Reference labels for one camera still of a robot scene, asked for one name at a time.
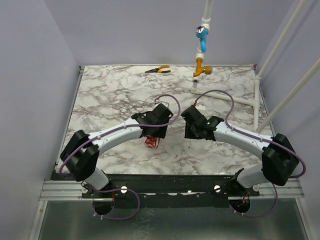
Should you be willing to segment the gold label drink bottle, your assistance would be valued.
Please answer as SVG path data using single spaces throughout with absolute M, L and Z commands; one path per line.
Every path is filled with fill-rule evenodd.
M 144 145 L 149 149 L 157 149 L 160 143 L 159 137 L 148 136 L 144 142 Z

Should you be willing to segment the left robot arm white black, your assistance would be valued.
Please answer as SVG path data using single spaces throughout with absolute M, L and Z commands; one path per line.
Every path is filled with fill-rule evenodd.
M 86 182 L 101 198 L 111 191 L 110 180 L 97 167 L 98 158 L 106 151 L 127 141 L 142 137 L 163 139 L 173 113 L 162 103 L 152 111 L 135 113 L 114 127 L 92 133 L 76 131 L 60 154 L 66 167 L 77 182 Z

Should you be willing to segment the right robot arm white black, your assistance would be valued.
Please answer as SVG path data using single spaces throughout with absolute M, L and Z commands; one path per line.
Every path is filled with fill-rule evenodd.
M 270 182 L 284 186 L 299 164 L 299 159 L 288 138 L 278 133 L 276 136 L 260 135 L 235 128 L 226 120 L 212 116 L 209 119 L 195 107 L 190 106 L 181 114 L 185 120 L 186 139 L 205 139 L 222 142 L 256 156 L 261 163 L 236 172 L 230 183 L 230 191 L 241 196 L 254 185 Z

